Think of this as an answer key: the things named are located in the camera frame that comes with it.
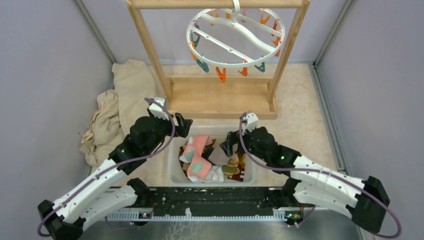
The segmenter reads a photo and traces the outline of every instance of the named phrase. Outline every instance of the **wooden base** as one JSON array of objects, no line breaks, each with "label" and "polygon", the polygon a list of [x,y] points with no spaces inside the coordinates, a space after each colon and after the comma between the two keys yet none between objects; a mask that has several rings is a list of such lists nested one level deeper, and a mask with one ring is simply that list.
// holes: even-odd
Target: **wooden base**
[{"label": "wooden base", "polygon": [[277,118],[275,98],[267,102],[271,78],[171,76],[170,113],[181,113],[191,119],[238,119],[252,111],[260,119]]}]

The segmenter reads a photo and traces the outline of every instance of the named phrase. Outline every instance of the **white plastic basket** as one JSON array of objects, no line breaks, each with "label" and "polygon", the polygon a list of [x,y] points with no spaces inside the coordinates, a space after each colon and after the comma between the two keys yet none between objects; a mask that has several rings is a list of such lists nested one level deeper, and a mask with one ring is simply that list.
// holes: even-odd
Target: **white plastic basket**
[{"label": "white plastic basket", "polygon": [[[236,124],[218,124],[218,125],[192,125],[188,136],[208,135],[212,139],[225,139],[227,133],[238,131]],[[244,158],[246,168],[244,170],[244,181],[236,181],[224,177],[224,182],[194,183],[190,181],[183,172],[178,160],[180,147],[188,140],[187,138],[176,137],[169,145],[168,151],[168,178],[175,187],[248,187],[256,181],[256,164],[250,158]]]}]

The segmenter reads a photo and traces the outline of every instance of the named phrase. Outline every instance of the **beige cloth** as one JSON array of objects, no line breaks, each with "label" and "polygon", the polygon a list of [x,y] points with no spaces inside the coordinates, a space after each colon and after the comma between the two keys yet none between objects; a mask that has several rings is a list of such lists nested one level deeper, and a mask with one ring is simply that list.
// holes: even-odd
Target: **beige cloth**
[{"label": "beige cloth", "polygon": [[79,149],[90,166],[100,166],[109,153],[124,140],[118,103],[118,93],[115,90],[108,90],[97,96],[98,110],[88,120],[88,130],[82,134],[82,146]]},{"label": "beige cloth", "polygon": [[88,120],[88,131],[81,134],[79,150],[92,167],[100,166],[130,133],[136,120],[148,115],[149,104],[144,98],[158,94],[155,80],[143,61],[115,63],[112,72],[115,89],[97,97],[98,110]]},{"label": "beige cloth", "polygon": [[119,118],[125,135],[137,119],[148,116],[149,104],[144,98],[158,95],[155,79],[143,61],[129,59],[124,64],[114,63],[113,83],[119,97]]}]

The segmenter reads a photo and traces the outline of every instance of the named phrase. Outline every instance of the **wooden rack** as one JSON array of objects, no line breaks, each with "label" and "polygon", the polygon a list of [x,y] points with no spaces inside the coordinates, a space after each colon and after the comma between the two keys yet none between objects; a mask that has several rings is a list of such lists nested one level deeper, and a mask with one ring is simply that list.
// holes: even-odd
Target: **wooden rack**
[{"label": "wooden rack", "polygon": [[185,118],[236,119],[253,111],[260,119],[276,119],[275,92],[295,44],[310,0],[239,0],[242,9],[296,9],[273,77],[166,76],[141,9],[232,9],[233,0],[126,0],[126,4],[170,104]]}]

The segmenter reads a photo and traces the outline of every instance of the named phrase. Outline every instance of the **pile of socks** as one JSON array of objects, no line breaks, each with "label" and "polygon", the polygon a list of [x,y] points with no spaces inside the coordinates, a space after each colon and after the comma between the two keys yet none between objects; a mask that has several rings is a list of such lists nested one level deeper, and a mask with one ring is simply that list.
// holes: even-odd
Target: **pile of socks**
[{"label": "pile of socks", "polygon": [[191,136],[180,147],[182,170],[193,183],[222,183],[224,178],[243,182],[244,156],[238,156],[237,145],[233,154],[227,156],[225,143],[210,136]]}]

